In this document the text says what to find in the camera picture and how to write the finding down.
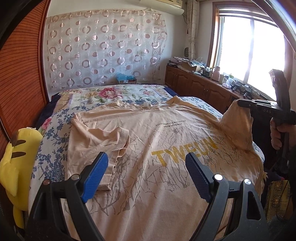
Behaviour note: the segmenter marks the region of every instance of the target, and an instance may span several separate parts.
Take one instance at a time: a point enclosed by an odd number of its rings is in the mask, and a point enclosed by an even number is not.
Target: wooden cabinet
[[[176,80],[176,93],[179,96],[187,96],[188,95],[188,89],[191,88],[192,80],[189,76],[185,74],[179,74],[175,78]]]
[[[206,90],[206,102],[213,106],[220,113],[225,113],[228,109],[231,95],[222,87],[210,83]]]
[[[174,78],[176,77],[176,72],[174,69],[167,68],[165,73],[165,84],[173,89]]]
[[[169,66],[166,70],[165,84],[180,96],[202,99],[222,114],[233,100],[242,98],[237,93],[223,88],[218,82]]]
[[[193,79],[192,80],[192,85],[191,88],[187,91],[187,93],[190,96],[194,96],[197,98],[202,99],[203,101],[206,101],[206,90],[208,87],[208,82],[204,81],[204,80],[200,80],[200,79]]]

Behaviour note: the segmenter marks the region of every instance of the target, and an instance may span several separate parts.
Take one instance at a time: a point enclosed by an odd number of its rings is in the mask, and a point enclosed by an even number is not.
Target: window
[[[269,16],[252,4],[222,4],[213,3],[215,37],[208,65],[220,66],[221,73],[232,74],[276,100],[269,71],[284,71],[284,34]]]

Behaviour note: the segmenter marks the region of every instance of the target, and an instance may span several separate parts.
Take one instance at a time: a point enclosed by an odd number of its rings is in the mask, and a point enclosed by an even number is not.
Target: t-shirt sleeve
[[[121,127],[112,131],[89,128],[78,113],[71,123],[65,179],[80,174],[100,152],[105,152],[109,163],[98,189],[110,190],[118,158],[123,156],[129,145],[129,131]]]

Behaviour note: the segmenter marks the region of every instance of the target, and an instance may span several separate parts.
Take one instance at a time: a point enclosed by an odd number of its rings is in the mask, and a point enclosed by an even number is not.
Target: beige t-shirt
[[[214,174],[229,181],[249,178],[259,194],[263,190],[263,164],[252,147],[250,111],[236,102],[221,120],[175,96],[152,107],[116,101],[78,113],[75,122],[83,130],[83,125],[90,130],[129,130],[129,146],[114,168],[111,189],[97,191],[86,204],[107,241],[190,239],[208,203],[200,198],[185,167],[189,152]],[[69,142],[68,152],[74,149],[71,145],[75,142]],[[73,159],[68,160],[68,169],[72,165]],[[230,210],[229,204],[221,229]],[[68,212],[66,207],[70,233],[78,239]]]
[[[79,114],[74,115],[71,123],[65,179],[80,174],[100,152],[105,152],[109,162],[98,190],[110,190],[115,176],[114,167],[129,145],[129,131],[121,127],[112,131],[89,128]]]

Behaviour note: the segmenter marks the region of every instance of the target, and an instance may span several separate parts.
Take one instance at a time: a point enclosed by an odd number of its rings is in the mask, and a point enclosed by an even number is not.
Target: blue gripper pad
[[[200,197],[210,203],[213,197],[210,191],[214,182],[213,173],[193,152],[186,155],[185,165]]]
[[[92,170],[83,185],[83,193],[81,195],[83,203],[94,197],[107,167],[108,156],[106,153],[103,153],[100,157],[98,156],[91,164]]]

